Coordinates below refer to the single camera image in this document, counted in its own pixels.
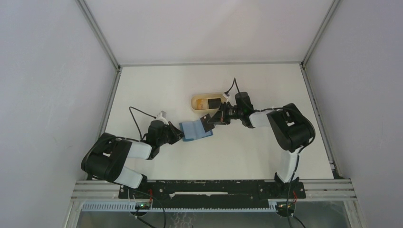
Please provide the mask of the black credit card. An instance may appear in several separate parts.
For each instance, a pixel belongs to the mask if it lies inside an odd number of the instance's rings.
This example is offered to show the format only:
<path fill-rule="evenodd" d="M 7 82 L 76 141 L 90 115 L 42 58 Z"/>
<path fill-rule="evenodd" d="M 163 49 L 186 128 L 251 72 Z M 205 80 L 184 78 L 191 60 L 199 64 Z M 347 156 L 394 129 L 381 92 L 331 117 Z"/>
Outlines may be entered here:
<path fill-rule="evenodd" d="M 206 114 L 200 118 L 204 131 L 207 133 L 215 128 L 213 123 L 210 123 L 211 116 L 210 114 Z"/>

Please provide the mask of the blue leather card holder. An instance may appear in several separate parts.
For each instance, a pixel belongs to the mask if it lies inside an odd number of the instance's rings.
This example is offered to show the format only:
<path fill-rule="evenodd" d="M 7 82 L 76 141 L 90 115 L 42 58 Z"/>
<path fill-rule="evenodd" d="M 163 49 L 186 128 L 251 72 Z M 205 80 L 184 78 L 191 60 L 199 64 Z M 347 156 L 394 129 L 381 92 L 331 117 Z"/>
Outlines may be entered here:
<path fill-rule="evenodd" d="M 184 133 L 184 137 L 182 138 L 184 142 L 213 136 L 212 130 L 205 132 L 201 120 L 181 122 L 179 126 L 180 130 Z"/>

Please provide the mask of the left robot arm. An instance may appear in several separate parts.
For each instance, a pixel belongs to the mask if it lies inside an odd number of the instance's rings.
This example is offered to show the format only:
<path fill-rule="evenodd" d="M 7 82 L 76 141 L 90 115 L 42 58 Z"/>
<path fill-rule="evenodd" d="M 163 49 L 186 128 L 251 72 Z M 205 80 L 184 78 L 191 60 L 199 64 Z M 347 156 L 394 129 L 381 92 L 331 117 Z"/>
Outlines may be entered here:
<path fill-rule="evenodd" d="M 103 133 L 81 162 L 81 169 L 89 176 L 110 183 L 130 187 L 137 198 L 147 195 L 147 177 L 125 166 L 128 158 L 154 159 L 160 147 L 172 145 L 184 137 L 184 133 L 171 122 L 151 121 L 144 139 L 135 140 L 110 133 Z"/>

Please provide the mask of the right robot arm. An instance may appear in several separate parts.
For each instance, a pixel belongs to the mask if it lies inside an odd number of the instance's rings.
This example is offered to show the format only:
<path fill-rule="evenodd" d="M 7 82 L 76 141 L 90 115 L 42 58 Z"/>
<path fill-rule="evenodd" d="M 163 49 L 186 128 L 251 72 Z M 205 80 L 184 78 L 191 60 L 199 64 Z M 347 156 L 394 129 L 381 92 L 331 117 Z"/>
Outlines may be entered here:
<path fill-rule="evenodd" d="M 241 120 L 248 128 L 270 127 L 277 143 L 284 151 L 280 167 L 275 173 L 275 193 L 282 198 L 294 190 L 292 182 L 298 178 L 297 169 L 302 150 L 315 139 L 316 131 L 312 123 L 299 111 L 294 103 L 283 107 L 264 110 L 254 109 L 247 92 L 235 95 L 236 105 L 230 102 L 220 104 L 217 112 L 207 118 L 213 125 L 229 125 L 231 120 Z"/>

